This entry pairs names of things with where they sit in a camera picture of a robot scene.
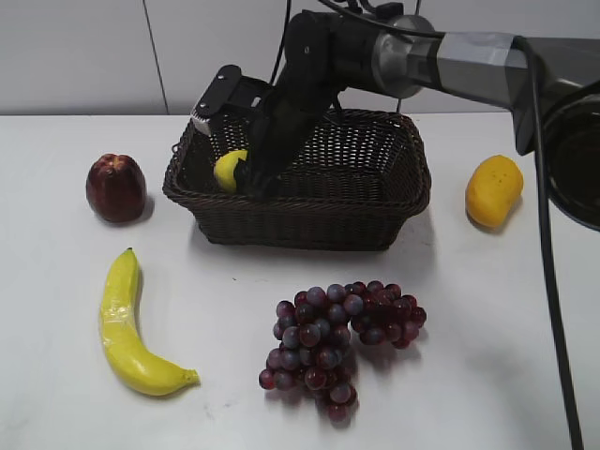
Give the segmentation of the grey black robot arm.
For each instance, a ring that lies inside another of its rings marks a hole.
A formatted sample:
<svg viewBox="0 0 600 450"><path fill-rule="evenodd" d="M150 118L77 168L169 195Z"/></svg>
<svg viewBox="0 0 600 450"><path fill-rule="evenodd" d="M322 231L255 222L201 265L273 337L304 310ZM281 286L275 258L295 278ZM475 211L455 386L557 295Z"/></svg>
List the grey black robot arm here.
<svg viewBox="0 0 600 450"><path fill-rule="evenodd" d="M329 3L305 10L283 33L285 65L273 82L223 67L195 105L211 134L227 114L250 123L251 160L241 185L263 196L299 154L338 95L357 89L396 99L427 88L509 111L515 146L545 138L547 195L573 220L599 226L599 43L588 38L438 32L399 6L384 13Z"/></svg>

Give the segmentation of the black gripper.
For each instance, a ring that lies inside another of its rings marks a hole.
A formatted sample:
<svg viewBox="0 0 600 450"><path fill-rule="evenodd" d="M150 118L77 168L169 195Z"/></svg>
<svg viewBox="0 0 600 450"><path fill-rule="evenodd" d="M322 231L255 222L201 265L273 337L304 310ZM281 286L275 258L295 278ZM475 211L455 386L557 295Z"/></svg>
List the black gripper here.
<svg viewBox="0 0 600 450"><path fill-rule="evenodd" d="M273 197L280 175L296 159L306 140L338 97L338 82L326 63L287 63L277 82L270 85L242 75L235 65L221 67L190 112L194 127L211 136L211 120L229 102L240 100L238 90L259 86L248 99L260 98L249 116L247 159L233 169L235 193L247 197Z"/></svg>

